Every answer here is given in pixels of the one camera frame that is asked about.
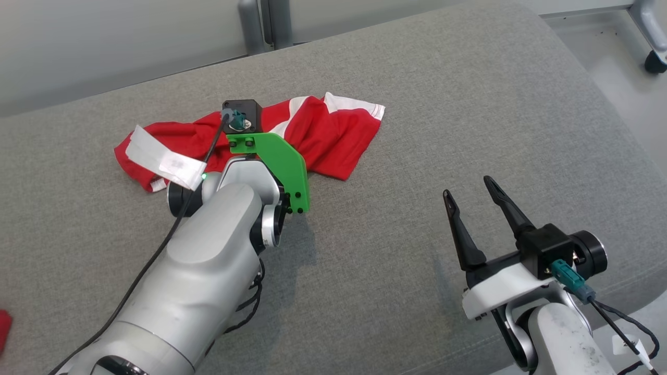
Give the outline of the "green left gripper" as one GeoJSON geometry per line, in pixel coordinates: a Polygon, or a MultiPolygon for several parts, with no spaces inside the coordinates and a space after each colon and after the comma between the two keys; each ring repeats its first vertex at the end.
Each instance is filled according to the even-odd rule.
{"type": "Polygon", "coordinates": [[[310,210],[310,186],[305,159],[276,133],[242,133],[227,136],[233,154],[255,154],[290,194],[293,212],[310,210]]]}

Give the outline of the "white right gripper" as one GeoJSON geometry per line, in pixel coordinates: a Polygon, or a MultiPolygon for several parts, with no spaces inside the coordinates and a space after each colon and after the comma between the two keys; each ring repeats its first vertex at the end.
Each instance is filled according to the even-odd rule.
{"type": "MultiPolygon", "coordinates": [[[[492,201],[502,209],[516,240],[523,233],[536,229],[491,176],[484,176],[484,183],[492,201]]],[[[460,268],[465,271],[467,291],[464,292],[462,308],[467,319],[474,320],[553,282],[553,277],[540,280],[533,275],[520,261],[518,251],[486,261],[484,252],[477,247],[465,227],[450,190],[443,191],[443,201],[460,268]]]]}

